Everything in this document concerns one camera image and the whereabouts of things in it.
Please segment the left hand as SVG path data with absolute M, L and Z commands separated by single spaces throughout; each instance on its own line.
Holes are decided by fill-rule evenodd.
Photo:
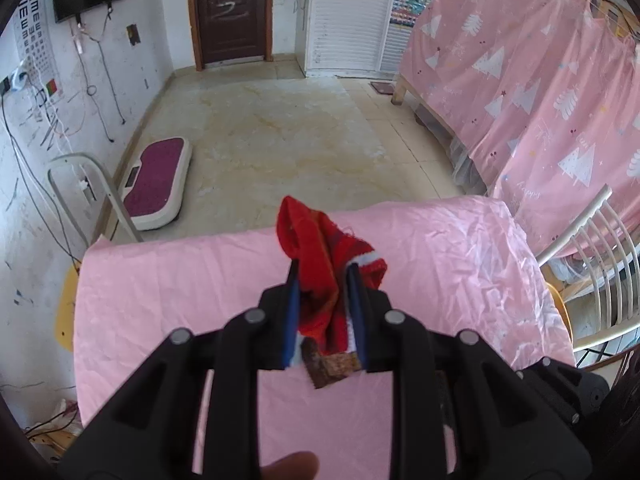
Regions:
M 314 480 L 320 463 L 313 452 L 303 451 L 284 456 L 276 462 L 262 467 L 262 480 Z

